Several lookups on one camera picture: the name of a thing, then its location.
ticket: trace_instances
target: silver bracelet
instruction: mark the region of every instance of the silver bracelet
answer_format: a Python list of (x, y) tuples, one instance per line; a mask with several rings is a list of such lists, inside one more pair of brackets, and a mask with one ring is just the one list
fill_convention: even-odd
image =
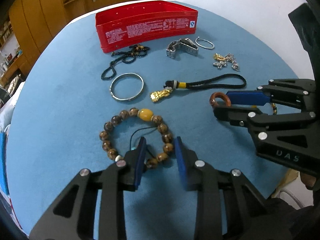
[[(202, 45), (200, 45), (200, 44), (198, 43), (198, 41), (205, 41), (205, 42), (207, 42), (207, 43), (210, 43), (210, 44), (212, 45), (212, 47), (202, 46)], [(214, 44), (213, 44), (212, 42), (207, 41), (207, 40), (204, 40), (204, 39), (200, 39), (199, 36), (196, 38), (195, 43), (196, 43), (199, 47), (204, 48), (204, 49), (214, 49)]]
[[(131, 77), (135, 77), (135, 78), (138, 77), (138, 78), (141, 80), (141, 82), (142, 82), (141, 89), (140, 89), (139, 93), (136, 94), (136, 95), (133, 96), (133, 97), (130, 97), (130, 98), (118, 98), (118, 97), (116, 97), (116, 96), (114, 95), (114, 93), (113, 93), (114, 84), (116, 83), (116, 81), (118, 81), (119, 79), (124, 78), (124, 77), (126, 77), (126, 76), (131, 76)], [(138, 97), (138, 96), (142, 93), (143, 88), (144, 88), (144, 81), (143, 81), (143, 79), (142, 79), (141, 76), (139, 76), (139, 75), (136, 74), (136, 73), (124, 73), (124, 74), (122, 74), (122, 75), (120, 75), (120, 76), (117, 76), (117, 77), (112, 81), (111, 86), (110, 86), (110, 88), (109, 88), (109, 91), (110, 91), (111, 96), (112, 96), (115, 100), (124, 102), (124, 101), (131, 101), (131, 100), (135, 99), (136, 97)]]

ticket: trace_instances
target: black braided cord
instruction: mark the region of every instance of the black braided cord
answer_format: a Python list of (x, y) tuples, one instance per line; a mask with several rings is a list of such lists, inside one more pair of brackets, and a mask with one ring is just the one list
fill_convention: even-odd
[[(130, 64), (134, 62), (137, 57), (145, 57), (147, 55), (147, 51), (150, 49), (149, 47), (141, 46), (139, 44), (135, 44), (129, 47), (131, 50), (130, 51), (119, 51), (119, 52), (112, 52), (111, 56), (116, 56), (116, 55), (121, 55), (120, 57), (116, 58), (115, 60), (111, 61), (109, 64), (109, 67), (102, 72), (101, 74), (101, 79), (102, 80), (110, 80), (114, 78), (117, 74), (114, 66), (116, 65), (117, 62), (122, 61), (125, 64)], [(106, 74), (112, 70), (112, 75), (106, 77)]]
[[(213, 81), (221, 80), (223, 78), (228, 78), (228, 77), (234, 77), (237, 79), (240, 79), (243, 81), (242, 84), (240, 85), (235, 85), (235, 84), (208, 84)], [(239, 89), (239, 88), (244, 88), (247, 85), (247, 81), (245, 78), (239, 74), (235, 73), (227, 73), (223, 74), (221, 76), (217, 76), (214, 78), (206, 79), (206, 80), (201, 80), (198, 82), (191, 82), (191, 83), (186, 83), (186, 88), (187, 89), (193, 89), (193, 90), (202, 90), (202, 89), (209, 89), (209, 88), (232, 88), (232, 89)]]

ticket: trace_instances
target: round table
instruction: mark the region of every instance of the round table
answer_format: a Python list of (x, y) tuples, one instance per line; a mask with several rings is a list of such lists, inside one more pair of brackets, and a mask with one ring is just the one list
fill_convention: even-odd
[[(113, 163), (101, 148), (99, 132), (113, 115), (131, 107), (149, 108), (161, 115), (174, 136), (181, 136), (199, 159), (214, 168), (240, 169), (265, 197), (275, 189), (286, 168), (257, 157), (246, 128), (216, 120), (209, 98), (217, 90), (175, 91), (156, 104), (150, 100), (149, 93), (161, 90), (166, 80), (195, 82), (235, 73), (230, 63), (222, 70), (213, 67), (214, 53), (235, 55), (239, 74), (248, 82), (246, 90), (255, 90), (271, 78), (296, 78), (272, 49), (246, 30), (214, 13), (190, 7), (197, 9), (199, 16), (196, 34), (188, 38), (194, 41), (200, 36), (212, 41), (215, 49), (199, 48), (197, 57), (178, 52), (171, 59), (165, 49), (184, 37), (143, 42), (151, 48), (146, 57), (115, 67), (117, 75), (134, 72), (146, 83), (143, 94), (131, 102), (115, 101), (109, 93), (111, 81), (100, 79), (114, 58), (100, 48), (94, 14), (66, 26), (42, 53), (17, 102), (7, 145), (10, 196), (26, 233), (80, 169), (95, 172)], [(222, 82), (241, 83), (234, 79)], [(129, 96), (139, 86), (138, 81), (127, 79), (116, 86), (116, 92), (120, 97)], [(270, 105), (262, 109), (272, 113)], [(278, 111), (294, 110), (278, 106)], [(112, 138), (122, 155), (129, 149), (130, 135), (146, 126), (141, 120), (130, 119), (116, 127)], [(142, 135), (154, 153), (162, 151), (157, 131), (141, 131), (134, 141)], [(196, 197), (196, 192), (183, 190), (175, 158), (165, 167), (147, 171), (138, 191), (124, 193), (128, 239), (192, 239)]]

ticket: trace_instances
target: gold charm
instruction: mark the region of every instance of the gold charm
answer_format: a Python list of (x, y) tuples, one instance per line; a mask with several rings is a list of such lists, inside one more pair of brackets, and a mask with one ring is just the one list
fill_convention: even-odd
[(220, 54), (218, 54), (218, 53), (215, 53), (214, 55), (213, 55), (213, 59), (215, 59), (215, 60), (218, 60), (218, 61), (225, 61), (226, 60), (226, 58), (225, 57), (223, 57), (222, 55), (220, 55)]
[(155, 103), (159, 99), (169, 96), (171, 92), (172, 92), (172, 89), (164, 89), (161, 91), (155, 91), (155, 92), (150, 93), (150, 98), (151, 98), (152, 102)]

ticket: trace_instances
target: wooden ring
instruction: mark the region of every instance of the wooden ring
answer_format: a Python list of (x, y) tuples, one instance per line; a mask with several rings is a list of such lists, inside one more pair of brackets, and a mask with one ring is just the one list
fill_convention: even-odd
[(231, 106), (230, 98), (226, 94), (222, 92), (215, 92), (210, 96), (209, 99), (209, 103), (212, 106), (212, 108), (219, 106), (219, 104), (215, 100), (216, 98), (221, 98), (226, 103), (226, 106)]

